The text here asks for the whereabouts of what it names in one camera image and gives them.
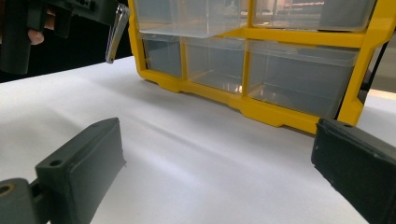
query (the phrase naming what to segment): white table surface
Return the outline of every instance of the white table surface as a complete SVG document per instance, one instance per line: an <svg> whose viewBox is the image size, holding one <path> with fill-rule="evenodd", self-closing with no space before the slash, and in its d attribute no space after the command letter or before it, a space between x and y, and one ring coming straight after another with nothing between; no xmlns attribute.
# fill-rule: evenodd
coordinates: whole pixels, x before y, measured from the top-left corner
<svg viewBox="0 0 396 224"><path fill-rule="evenodd" d="M370 94L359 126L396 145L394 95ZM0 179L90 124L120 118L127 167L92 221L366 223L310 161L314 138L140 78L134 58L0 84Z"/></svg>

